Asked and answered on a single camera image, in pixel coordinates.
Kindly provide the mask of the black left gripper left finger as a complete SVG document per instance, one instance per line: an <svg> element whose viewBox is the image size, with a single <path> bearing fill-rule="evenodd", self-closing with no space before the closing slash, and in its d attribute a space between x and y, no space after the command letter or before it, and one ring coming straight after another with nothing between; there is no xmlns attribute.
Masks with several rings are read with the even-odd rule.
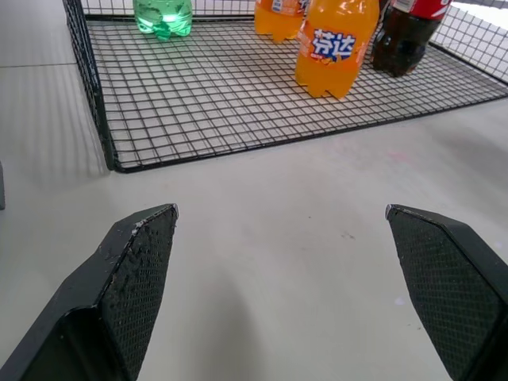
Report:
<svg viewBox="0 0 508 381"><path fill-rule="evenodd" d="M115 222L59 286L0 381L137 381L163 299L178 207Z"/></svg>

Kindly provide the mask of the green soda bottle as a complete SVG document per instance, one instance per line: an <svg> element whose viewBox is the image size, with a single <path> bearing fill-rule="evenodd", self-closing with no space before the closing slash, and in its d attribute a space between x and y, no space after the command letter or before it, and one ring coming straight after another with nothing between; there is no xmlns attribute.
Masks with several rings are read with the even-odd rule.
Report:
<svg viewBox="0 0 508 381"><path fill-rule="evenodd" d="M134 17L141 33L160 40L186 37L191 32L191 0L133 0Z"/></svg>

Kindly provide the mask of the orange Fanta soda bottle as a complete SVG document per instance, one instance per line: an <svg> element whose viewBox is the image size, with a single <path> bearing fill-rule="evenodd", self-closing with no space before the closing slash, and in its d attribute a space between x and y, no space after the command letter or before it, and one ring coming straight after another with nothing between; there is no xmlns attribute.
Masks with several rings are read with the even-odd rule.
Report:
<svg viewBox="0 0 508 381"><path fill-rule="evenodd" d="M379 0L311 0L299 31L296 82L314 98L352 88L378 23Z"/></svg>
<svg viewBox="0 0 508 381"><path fill-rule="evenodd" d="M301 28L309 0L256 0L255 32L275 43L293 40Z"/></svg>

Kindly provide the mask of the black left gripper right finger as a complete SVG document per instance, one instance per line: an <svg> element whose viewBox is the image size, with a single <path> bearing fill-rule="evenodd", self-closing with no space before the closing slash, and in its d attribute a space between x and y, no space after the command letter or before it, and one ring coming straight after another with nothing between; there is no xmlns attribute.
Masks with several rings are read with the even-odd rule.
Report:
<svg viewBox="0 0 508 381"><path fill-rule="evenodd" d="M508 381L508 264L469 225L390 204L410 301L452 381Z"/></svg>

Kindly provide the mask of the dark cola bottle red label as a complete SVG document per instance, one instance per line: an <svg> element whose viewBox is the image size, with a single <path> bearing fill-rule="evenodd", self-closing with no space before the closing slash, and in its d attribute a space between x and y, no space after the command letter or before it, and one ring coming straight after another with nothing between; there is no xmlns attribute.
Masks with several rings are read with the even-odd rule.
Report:
<svg viewBox="0 0 508 381"><path fill-rule="evenodd" d="M371 51L377 71L395 78L411 73L425 55L431 36L452 0L391 0Z"/></svg>

